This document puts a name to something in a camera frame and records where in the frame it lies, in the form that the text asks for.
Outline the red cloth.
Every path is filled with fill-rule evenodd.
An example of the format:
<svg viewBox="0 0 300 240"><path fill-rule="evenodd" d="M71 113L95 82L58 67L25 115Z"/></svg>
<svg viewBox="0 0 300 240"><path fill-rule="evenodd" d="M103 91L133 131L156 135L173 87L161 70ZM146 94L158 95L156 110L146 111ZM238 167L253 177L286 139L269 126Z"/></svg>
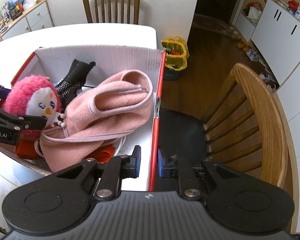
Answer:
<svg viewBox="0 0 300 240"><path fill-rule="evenodd" d="M85 159L94 158L98 163L107 163L114 155L115 150L116 148L112 144L105 145L85 156ZM44 158L39 145L39 139L27 140L23 135L20 137L14 152L21 159L38 160Z"/></svg>

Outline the pink plush owl toy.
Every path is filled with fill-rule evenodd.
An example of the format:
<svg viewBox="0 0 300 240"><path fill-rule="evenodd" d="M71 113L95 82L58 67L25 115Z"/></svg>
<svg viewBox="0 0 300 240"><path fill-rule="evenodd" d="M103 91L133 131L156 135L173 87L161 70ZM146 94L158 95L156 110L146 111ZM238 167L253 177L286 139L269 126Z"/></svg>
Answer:
<svg viewBox="0 0 300 240"><path fill-rule="evenodd" d="M31 75L16 82L9 92L4 111L11 115L45 117L45 128L64 127L65 115L56 88L45 76Z"/></svg>

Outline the black mesh dotted fabric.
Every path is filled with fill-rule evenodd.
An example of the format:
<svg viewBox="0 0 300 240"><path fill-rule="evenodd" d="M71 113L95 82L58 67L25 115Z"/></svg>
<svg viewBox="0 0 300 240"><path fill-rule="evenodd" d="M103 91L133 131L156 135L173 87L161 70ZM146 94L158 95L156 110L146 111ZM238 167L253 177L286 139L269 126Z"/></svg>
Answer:
<svg viewBox="0 0 300 240"><path fill-rule="evenodd" d="M62 110L77 96L77 91L81 89L86 82L87 75L96 63L85 63L74 59L66 76L57 83L56 90L58 92Z"/></svg>

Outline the pink fleece garment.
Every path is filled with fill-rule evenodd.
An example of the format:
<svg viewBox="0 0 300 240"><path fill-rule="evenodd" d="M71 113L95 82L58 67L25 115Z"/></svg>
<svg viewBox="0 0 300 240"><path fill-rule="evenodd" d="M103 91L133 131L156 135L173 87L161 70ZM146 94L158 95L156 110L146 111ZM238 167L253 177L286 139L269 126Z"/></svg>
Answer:
<svg viewBox="0 0 300 240"><path fill-rule="evenodd" d="M65 126L41 132L39 145L52 172L81 162L99 147L133 133L150 118L153 85L140 70L124 70L74 98Z"/></svg>

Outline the red cardboard shoe box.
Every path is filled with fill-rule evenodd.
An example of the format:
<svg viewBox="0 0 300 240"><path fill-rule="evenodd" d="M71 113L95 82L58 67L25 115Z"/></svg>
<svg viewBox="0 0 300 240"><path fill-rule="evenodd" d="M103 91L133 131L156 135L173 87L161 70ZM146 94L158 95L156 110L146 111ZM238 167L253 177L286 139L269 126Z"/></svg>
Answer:
<svg viewBox="0 0 300 240"><path fill-rule="evenodd" d="M44 174L94 157L106 163L141 147L139 177L126 191L146 191L158 136L155 101L165 54L127 46L39 48L11 81L0 107L0 150Z"/></svg>

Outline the wooden chair at right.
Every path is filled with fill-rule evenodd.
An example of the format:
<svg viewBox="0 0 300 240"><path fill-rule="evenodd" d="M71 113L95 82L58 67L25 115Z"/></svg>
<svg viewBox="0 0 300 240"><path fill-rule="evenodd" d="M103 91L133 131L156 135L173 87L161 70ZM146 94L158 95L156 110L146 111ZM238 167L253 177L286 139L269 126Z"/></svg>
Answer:
<svg viewBox="0 0 300 240"><path fill-rule="evenodd" d="M249 67L235 64L201 118L160 110L158 161L211 157L283 187L288 167L284 125L272 93Z"/></svg>

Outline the wooden chair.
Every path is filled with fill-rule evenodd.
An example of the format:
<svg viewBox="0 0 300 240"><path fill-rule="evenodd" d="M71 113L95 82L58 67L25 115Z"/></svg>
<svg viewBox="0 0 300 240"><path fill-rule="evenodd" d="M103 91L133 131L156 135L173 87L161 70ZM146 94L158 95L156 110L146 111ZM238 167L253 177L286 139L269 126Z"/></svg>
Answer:
<svg viewBox="0 0 300 240"><path fill-rule="evenodd" d="M82 1L88 23L139 23L140 0Z"/></svg>
<svg viewBox="0 0 300 240"><path fill-rule="evenodd" d="M272 93L249 67L235 64L201 118L160 110L158 161L211 157L283 187L288 167L284 125Z"/></svg>

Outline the white wooden sideboard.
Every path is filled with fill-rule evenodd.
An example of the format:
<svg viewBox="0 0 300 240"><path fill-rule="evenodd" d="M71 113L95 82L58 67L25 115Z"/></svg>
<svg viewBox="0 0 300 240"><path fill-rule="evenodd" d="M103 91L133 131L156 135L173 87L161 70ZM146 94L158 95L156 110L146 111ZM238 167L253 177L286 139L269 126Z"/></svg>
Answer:
<svg viewBox="0 0 300 240"><path fill-rule="evenodd" d="M25 1L5 2L0 6L0 41L53 27L46 0L32 0L28 7Z"/></svg>

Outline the yellow bag trash bin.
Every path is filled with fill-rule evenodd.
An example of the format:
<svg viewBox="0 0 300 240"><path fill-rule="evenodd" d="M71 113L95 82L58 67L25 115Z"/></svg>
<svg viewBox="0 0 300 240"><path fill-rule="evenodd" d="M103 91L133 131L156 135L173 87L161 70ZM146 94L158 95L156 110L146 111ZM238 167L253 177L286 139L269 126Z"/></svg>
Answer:
<svg viewBox="0 0 300 240"><path fill-rule="evenodd" d="M180 72L187 67L189 58L187 43L179 36L170 36L161 40L161 45L166 52L164 80L175 81L179 78Z"/></svg>

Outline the wooden chair at back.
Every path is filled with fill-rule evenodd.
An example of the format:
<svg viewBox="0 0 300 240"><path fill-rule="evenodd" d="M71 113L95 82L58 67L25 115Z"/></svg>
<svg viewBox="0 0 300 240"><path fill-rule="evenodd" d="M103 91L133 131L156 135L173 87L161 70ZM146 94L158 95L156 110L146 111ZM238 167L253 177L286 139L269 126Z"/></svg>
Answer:
<svg viewBox="0 0 300 240"><path fill-rule="evenodd" d="M82 1L88 23L139 23L140 0Z"/></svg>

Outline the white wall cabinet unit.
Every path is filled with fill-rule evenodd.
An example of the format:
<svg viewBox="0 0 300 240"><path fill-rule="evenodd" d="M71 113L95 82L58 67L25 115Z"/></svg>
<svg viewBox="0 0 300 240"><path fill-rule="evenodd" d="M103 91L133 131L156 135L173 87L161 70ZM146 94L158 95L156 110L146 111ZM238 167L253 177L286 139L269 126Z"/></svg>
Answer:
<svg viewBox="0 0 300 240"><path fill-rule="evenodd" d="M255 45L279 84L275 93L287 120L296 205L291 232L300 234L300 0L241 0L240 7L254 2L262 7L257 23L239 12L236 28Z"/></svg>

